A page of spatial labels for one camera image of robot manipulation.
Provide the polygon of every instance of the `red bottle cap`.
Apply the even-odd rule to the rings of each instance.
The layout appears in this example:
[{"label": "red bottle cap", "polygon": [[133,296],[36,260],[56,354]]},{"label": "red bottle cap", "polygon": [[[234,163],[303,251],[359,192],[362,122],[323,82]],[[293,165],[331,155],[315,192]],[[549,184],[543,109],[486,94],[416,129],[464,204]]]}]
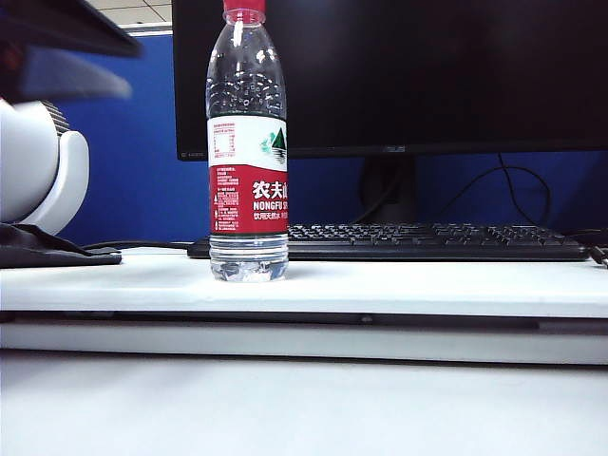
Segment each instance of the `red bottle cap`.
[{"label": "red bottle cap", "polygon": [[224,12],[230,10],[266,12],[266,0],[224,0]]}]

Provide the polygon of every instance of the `white label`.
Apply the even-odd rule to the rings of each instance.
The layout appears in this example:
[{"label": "white label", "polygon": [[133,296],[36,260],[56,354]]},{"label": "white label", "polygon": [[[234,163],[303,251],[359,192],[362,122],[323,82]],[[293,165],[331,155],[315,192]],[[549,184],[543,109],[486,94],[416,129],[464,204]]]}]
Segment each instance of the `white label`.
[{"label": "white label", "polygon": [[209,166],[248,164],[287,171],[287,124],[272,117],[221,116],[207,122]]}]

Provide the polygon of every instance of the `mountain logo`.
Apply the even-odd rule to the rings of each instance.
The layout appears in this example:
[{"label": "mountain logo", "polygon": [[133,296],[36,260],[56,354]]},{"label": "mountain logo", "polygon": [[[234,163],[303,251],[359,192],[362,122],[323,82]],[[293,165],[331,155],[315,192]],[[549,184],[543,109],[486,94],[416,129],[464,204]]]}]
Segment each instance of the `mountain logo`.
[{"label": "mountain logo", "polygon": [[276,134],[271,133],[260,146],[262,152],[273,154],[279,163],[285,164],[287,160],[287,144],[285,143],[283,128],[279,128]]}]

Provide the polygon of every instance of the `computer monitor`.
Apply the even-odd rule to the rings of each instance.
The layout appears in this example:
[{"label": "computer monitor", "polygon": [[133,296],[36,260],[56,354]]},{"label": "computer monitor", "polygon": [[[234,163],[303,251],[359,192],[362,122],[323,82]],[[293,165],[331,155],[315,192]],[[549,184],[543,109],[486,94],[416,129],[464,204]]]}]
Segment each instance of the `computer monitor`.
[{"label": "computer monitor", "polygon": [[[178,157],[206,160],[221,0],[174,0]],[[608,147],[608,3],[267,0],[291,158]]]}]

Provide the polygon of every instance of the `white device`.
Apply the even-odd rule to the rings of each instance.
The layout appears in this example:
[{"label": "white device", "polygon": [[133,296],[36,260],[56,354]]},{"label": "white device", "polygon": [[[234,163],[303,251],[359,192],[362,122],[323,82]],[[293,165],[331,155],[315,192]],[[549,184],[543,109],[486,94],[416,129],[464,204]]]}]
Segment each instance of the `white device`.
[{"label": "white device", "polygon": [[0,99],[0,221],[56,235],[85,199],[88,145],[47,102]]}]

